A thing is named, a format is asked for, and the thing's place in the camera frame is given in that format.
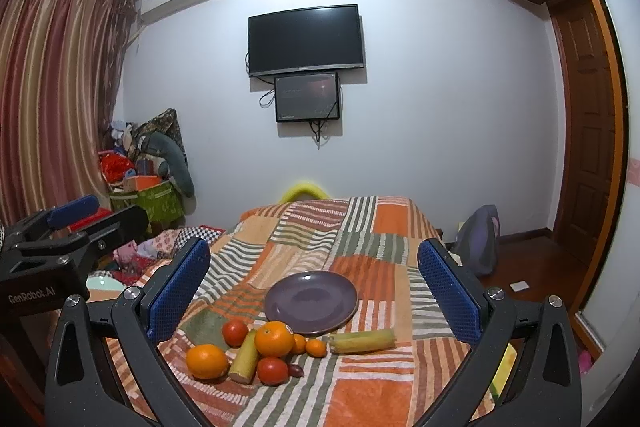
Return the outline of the corn cob yellow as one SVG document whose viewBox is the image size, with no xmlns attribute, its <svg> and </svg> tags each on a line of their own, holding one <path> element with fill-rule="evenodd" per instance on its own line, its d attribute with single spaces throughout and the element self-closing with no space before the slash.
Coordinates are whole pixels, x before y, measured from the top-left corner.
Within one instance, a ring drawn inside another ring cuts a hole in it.
<svg viewBox="0 0 640 427">
<path fill-rule="evenodd" d="M 255 336 L 255 329 L 248 332 L 238 353 L 235 355 L 235 358 L 231 363 L 228 376 L 235 383 L 248 385 L 254 379 L 259 359 L 258 351 L 255 346 Z"/>
</svg>

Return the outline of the grey plush toy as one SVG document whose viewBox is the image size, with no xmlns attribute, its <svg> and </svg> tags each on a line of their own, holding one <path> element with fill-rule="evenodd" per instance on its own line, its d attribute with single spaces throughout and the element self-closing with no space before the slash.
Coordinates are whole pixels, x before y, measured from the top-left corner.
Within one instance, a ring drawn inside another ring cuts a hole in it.
<svg viewBox="0 0 640 427">
<path fill-rule="evenodd" d="M 162 132 L 153 131 L 142 134 L 138 145 L 141 153 L 162 160 L 160 162 L 163 165 L 163 168 L 160 169 L 162 178 L 171 179 L 178 192 L 184 197 L 194 196 L 195 188 L 186 158 L 173 139 Z"/>
</svg>

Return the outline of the small mandarin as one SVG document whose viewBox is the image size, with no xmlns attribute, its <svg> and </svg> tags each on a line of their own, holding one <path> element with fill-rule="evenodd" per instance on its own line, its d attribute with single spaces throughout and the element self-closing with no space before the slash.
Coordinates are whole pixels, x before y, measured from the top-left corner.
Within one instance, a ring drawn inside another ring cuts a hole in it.
<svg viewBox="0 0 640 427">
<path fill-rule="evenodd" d="M 324 358 L 328 353 L 326 342 L 320 338 L 311 338 L 306 342 L 305 350 L 307 355 L 313 358 Z"/>
<path fill-rule="evenodd" d="M 293 355 L 302 355 L 303 353 L 305 353 L 306 343 L 307 343 L 306 338 L 303 335 L 294 334 L 293 339 L 294 339 L 294 345 L 291 350 Z"/>
</svg>

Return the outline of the large orange with sticker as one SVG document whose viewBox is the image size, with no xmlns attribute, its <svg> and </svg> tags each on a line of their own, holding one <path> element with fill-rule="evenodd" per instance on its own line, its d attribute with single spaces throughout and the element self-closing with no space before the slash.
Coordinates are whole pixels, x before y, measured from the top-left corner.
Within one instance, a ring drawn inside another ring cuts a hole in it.
<svg viewBox="0 0 640 427">
<path fill-rule="evenodd" d="M 281 321 L 269 321 L 260 326 L 255 334 L 255 347 L 262 357 L 285 357 L 294 346 L 292 329 Z"/>
</svg>

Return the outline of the red tomato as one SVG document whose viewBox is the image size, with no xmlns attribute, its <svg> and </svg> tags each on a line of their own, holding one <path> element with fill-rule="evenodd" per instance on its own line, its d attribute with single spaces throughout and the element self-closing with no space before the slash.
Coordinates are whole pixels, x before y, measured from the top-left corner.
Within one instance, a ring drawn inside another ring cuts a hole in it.
<svg viewBox="0 0 640 427">
<path fill-rule="evenodd" d="M 273 357 L 265 357 L 258 361 L 257 377 L 263 385 L 279 386 L 290 378 L 288 363 Z"/>
<path fill-rule="evenodd" d="M 248 334 L 248 326 L 241 320 L 229 320 L 222 325 L 222 337 L 231 348 L 239 348 Z"/>
</svg>

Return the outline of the striped red curtain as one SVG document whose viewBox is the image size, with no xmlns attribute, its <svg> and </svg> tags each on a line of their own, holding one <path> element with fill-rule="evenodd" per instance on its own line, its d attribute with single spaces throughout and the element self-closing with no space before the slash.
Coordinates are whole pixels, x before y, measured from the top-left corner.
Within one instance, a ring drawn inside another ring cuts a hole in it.
<svg viewBox="0 0 640 427">
<path fill-rule="evenodd" d="M 1 221 L 96 195 L 134 0 L 1 0 Z"/>
</svg>

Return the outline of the corn cob green husk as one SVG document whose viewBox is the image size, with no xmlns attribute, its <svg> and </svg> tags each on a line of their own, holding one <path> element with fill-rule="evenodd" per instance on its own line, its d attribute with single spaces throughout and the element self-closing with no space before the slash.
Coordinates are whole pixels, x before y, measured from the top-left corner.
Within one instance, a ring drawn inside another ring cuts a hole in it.
<svg viewBox="0 0 640 427">
<path fill-rule="evenodd" d="M 332 334 L 329 347 L 336 355 L 362 355 L 374 351 L 392 349 L 396 345 L 393 329 Z"/>
</svg>

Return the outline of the brown wooden door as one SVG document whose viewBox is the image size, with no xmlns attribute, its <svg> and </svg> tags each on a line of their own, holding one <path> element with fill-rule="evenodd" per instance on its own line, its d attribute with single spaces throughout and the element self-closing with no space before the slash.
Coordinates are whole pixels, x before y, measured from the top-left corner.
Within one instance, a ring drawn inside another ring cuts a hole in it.
<svg viewBox="0 0 640 427">
<path fill-rule="evenodd" d="M 611 71 L 591 0 L 564 0 L 552 17 L 562 44 L 568 107 L 568 161 L 558 242 L 588 263 L 608 207 L 614 155 Z"/>
</svg>

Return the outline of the green storage box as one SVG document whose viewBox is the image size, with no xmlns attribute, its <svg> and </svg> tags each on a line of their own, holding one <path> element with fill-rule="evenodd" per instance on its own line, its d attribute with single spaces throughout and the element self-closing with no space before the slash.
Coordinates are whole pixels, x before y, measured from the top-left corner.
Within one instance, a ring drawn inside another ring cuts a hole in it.
<svg viewBox="0 0 640 427">
<path fill-rule="evenodd" d="M 184 216 L 181 196 L 169 181 L 139 192 L 111 193 L 110 201 L 113 211 L 137 205 L 145 210 L 151 223 L 159 223 L 163 227 Z"/>
</svg>

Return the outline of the striped patchwork bed blanket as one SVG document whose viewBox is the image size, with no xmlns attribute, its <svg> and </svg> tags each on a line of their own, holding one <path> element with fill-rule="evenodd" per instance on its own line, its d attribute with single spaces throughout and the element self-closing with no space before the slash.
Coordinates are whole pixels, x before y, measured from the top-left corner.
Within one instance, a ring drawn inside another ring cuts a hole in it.
<svg viewBox="0 0 640 427">
<path fill-rule="evenodd" d="M 125 284 L 143 285 L 175 254 L 180 229 L 116 255 Z M 175 335 L 160 352 L 216 426 L 410 426 L 444 389 L 468 353 L 418 269 L 419 245 L 435 229 L 414 202 L 364 196 L 256 208 L 209 246 L 210 265 Z M 271 387 L 201 383 L 186 351 L 224 344 L 222 325 L 265 323 L 264 299 L 277 281 L 329 271 L 356 287 L 347 332 L 393 329 L 396 345 L 368 355 L 297 355 L 304 376 Z"/>
</svg>

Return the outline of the purple ceramic plate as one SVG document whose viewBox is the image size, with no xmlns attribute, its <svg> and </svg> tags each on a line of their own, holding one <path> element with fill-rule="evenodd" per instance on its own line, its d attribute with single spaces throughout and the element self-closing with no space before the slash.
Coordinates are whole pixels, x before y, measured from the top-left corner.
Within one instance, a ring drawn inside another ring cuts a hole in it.
<svg viewBox="0 0 640 427">
<path fill-rule="evenodd" d="M 355 285 L 341 274 L 310 271 L 275 283 L 264 299 L 268 321 L 280 321 L 294 333 L 314 337 L 333 332 L 358 310 Z"/>
</svg>

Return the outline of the small wall monitor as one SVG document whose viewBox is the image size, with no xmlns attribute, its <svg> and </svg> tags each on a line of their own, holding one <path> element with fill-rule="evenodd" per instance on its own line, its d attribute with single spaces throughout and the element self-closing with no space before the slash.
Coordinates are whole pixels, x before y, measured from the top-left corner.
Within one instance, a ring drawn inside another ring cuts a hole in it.
<svg viewBox="0 0 640 427">
<path fill-rule="evenodd" d="M 337 120 L 341 116 L 341 86 L 335 72 L 274 78 L 276 121 Z"/>
</svg>

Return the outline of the dark red grape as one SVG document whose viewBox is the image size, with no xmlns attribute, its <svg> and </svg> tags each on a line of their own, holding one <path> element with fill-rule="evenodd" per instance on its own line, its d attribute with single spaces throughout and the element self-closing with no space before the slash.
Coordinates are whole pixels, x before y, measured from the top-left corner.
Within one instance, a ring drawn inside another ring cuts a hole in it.
<svg viewBox="0 0 640 427">
<path fill-rule="evenodd" d="M 298 364 L 290 363 L 288 365 L 288 375 L 294 378 L 302 378 L 304 376 L 303 367 L 299 366 Z"/>
</svg>

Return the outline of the red tomato front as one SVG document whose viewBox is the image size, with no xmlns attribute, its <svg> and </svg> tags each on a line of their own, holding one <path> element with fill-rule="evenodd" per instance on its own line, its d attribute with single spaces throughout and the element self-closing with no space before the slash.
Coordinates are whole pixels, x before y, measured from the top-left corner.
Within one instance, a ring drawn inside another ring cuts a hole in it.
<svg viewBox="0 0 640 427">
<path fill-rule="evenodd" d="M 263 385 L 279 386 L 290 378 L 288 363 L 273 357 L 265 357 L 258 361 L 257 377 Z"/>
</svg>

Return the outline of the red tomato back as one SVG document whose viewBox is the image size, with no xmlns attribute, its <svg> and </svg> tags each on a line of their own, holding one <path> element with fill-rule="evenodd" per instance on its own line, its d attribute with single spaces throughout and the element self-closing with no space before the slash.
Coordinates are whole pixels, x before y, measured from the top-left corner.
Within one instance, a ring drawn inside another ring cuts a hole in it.
<svg viewBox="0 0 640 427">
<path fill-rule="evenodd" d="M 222 325 L 222 337 L 231 348 L 239 348 L 248 334 L 248 326 L 241 320 L 229 320 Z"/>
</svg>

